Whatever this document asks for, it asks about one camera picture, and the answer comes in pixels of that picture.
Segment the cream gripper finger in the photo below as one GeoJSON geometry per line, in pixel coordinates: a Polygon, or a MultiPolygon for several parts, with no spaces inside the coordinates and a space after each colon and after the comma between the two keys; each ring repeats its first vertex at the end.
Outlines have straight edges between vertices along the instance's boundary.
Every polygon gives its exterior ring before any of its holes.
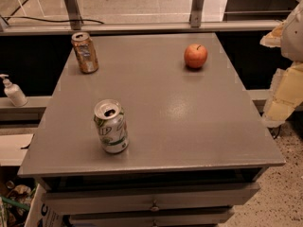
{"type": "Polygon", "coordinates": [[[294,110],[303,103],[303,63],[293,63],[286,70],[277,69],[272,78],[269,97],[262,115],[267,128],[284,124],[294,110]]]}
{"type": "Polygon", "coordinates": [[[260,40],[260,44],[266,47],[280,47],[281,36],[284,27],[284,22],[276,26],[271,32],[263,36],[260,40]]]}

